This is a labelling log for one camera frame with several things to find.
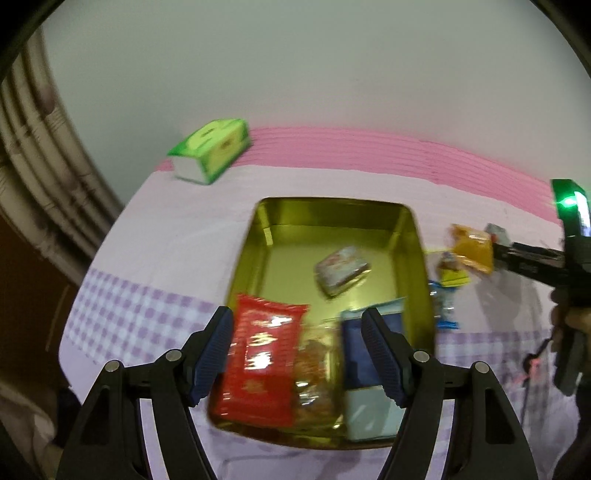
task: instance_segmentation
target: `blue wrapper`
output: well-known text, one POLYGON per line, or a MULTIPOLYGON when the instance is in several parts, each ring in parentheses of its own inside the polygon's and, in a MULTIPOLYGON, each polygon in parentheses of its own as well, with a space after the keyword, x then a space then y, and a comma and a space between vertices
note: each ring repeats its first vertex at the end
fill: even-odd
POLYGON ((438 282, 430 281, 429 290, 437 328, 441 330, 459 330, 460 326, 454 318, 453 306, 453 294, 457 288, 444 287, 438 282))
MULTIPOLYGON (((404 298, 370 306, 378 309, 390 330, 404 334, 402 323, 404 298)), ((375 387, 382 384, 363 337, 361 337, 361 315, 366 308, 341 312, 343 352, 345 356, 345 378, 343 383, 346 390, 375 387)))

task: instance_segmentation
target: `white wall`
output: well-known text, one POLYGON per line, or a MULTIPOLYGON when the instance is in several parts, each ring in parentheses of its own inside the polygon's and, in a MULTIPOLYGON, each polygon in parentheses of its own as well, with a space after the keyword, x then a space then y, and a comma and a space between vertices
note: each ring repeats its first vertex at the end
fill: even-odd
POLYGON ((66 0, 44 27, 124 202, 228 116, 394 131, 591 187, 591 80, 528 0, 66 0))

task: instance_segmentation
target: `blue gripper pad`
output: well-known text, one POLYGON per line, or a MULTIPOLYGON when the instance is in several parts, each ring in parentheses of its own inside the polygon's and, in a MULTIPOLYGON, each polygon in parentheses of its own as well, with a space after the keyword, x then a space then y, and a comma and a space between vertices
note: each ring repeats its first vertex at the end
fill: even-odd
POLYGON ((388 328, 376 308, 368 308, 361 316, 361 335, 384 393, 400 408, 406 408, 414 394, 413 349, 404 335, 388 328))
POLYGON ((205 329, 193 333, 183 347, 185 378, 190 385, 187 397, 192 405, 209 395, 217 375, 225 369, 233 333, 232 311, 218 307, 205 329))

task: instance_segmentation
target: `human hand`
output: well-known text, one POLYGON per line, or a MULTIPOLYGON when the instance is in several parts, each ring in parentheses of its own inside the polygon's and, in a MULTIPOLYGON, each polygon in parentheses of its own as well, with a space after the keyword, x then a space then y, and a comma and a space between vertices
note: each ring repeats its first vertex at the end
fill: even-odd
POLYGON ((591 308, 569 307, 566 292, 554 290, 550 299, 556 303, 556 307, 550 313, 552 322, 551 350, 558 352, 564 335, 563 326, 579 330, 587 335, 587 358, 583 368, 584 372, 591 372, 591 308))

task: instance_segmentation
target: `light blue package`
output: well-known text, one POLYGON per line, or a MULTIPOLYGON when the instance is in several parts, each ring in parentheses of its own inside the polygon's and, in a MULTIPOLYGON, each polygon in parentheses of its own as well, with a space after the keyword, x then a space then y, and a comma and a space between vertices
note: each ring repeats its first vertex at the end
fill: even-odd
POLYGON ((394 437, 404 409, 388 398, 382 386, 345 392, 347 438, 353 442, 394 437))

